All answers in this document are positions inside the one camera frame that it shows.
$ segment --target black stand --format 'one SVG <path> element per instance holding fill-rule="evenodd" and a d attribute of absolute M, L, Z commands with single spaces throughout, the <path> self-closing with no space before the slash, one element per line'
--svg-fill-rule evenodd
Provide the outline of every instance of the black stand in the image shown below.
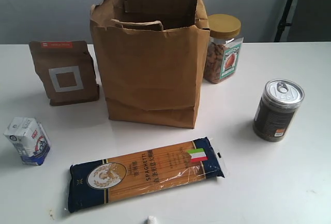
<path fill-rule="evenodd" d="M 287 2 L 286 2 L 283 15 L 282 15 L 282 17 L 281 17 L 281 19 L 278 23 L 278 26 L 277 26 L 277 33 L 276 33 L 274 42 L 279 42 L 280 41 L 281 35 L 285 31 L 285 27 L 292 26 L 291 23 L 287 23 L 287 18 L 288 18 L 289 12 L 290 12 L 292 2 L 293 2 L 293 0 L 287 0 Z"/>

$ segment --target white wall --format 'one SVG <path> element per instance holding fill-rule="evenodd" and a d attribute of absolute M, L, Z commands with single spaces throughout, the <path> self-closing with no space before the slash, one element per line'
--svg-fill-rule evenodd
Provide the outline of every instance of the white wall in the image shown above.
<path fill-rule="evenodd" d="M 0 43 L 86 40 L 89 8 L 101 0 L 0 0 Z M 272 41 L 286 0 L 204 0 L 208 14 L 228 13 L 243 23 L 246 42 Z"/>

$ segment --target gold jar lid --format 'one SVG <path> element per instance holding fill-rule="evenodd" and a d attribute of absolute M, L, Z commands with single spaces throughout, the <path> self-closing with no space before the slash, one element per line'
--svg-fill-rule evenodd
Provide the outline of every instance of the gold jar lid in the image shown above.
<path fill-rule="evenodd" d="M 216 39 L 232 39 L 240 33 L 242 23 L 235 16 L 213 14 L 208 16 L 210 36 Z"/>

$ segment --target orange label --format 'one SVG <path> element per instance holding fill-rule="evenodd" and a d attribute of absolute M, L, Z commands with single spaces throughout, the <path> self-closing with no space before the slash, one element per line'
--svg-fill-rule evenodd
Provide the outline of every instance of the orange label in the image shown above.
<path fill-rule="evenodd" d="M 43 48 L 72 48 L 72 42 L 42 42 Z"/>

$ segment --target plastic jar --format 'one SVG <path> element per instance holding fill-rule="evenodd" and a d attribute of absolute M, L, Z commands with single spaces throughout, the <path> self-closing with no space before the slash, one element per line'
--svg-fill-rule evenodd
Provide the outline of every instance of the plastic jar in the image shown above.
<path fill-rule="evenodd" d="M 204 79 L 219 83 L 232 76 L 238 64 L 238 56 L 244 41 L 240 34 L 239 19 L 228 14 L 208 17 L 210 42 L 204 69 Z"/>

